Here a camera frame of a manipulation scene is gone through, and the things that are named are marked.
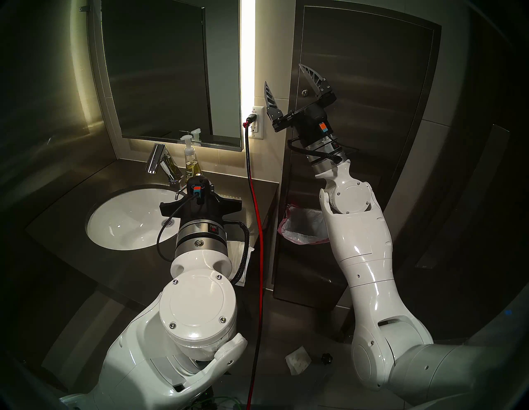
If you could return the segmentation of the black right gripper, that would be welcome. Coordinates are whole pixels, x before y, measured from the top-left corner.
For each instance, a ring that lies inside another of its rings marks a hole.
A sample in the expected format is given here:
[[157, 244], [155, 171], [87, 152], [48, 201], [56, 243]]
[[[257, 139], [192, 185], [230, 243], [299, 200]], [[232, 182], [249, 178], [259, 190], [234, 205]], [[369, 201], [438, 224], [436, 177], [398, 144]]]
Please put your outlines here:
[[301, 146], [308, 148], [333, 134], [325, 107], [336, 101], [336, 95], [326, 78], [314, 69], [301, 63], [298, 67], [314, 90], [317, 97], [316, 102], [297, 111], [283, 114], [266, 81], [264, 82], [264, 98], [266, 113], [274, 131], [279, 132], [292, 126], [297, 132]]

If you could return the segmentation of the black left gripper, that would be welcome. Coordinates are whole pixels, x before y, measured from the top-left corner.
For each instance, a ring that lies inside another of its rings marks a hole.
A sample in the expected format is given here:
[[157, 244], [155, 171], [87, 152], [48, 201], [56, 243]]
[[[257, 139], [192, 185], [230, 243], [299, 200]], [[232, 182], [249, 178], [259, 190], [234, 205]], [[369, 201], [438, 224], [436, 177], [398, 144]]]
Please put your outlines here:
[[204, 176], [194, 176], [187, 182], [187, 194], [171, 203], [160, 203], [162, 216], [180, 219], [180, 226], [199, 220], [210, 220], [223, 226], [223, 216], [242, 209], [241, 199], [224, 198], [214, 192]]

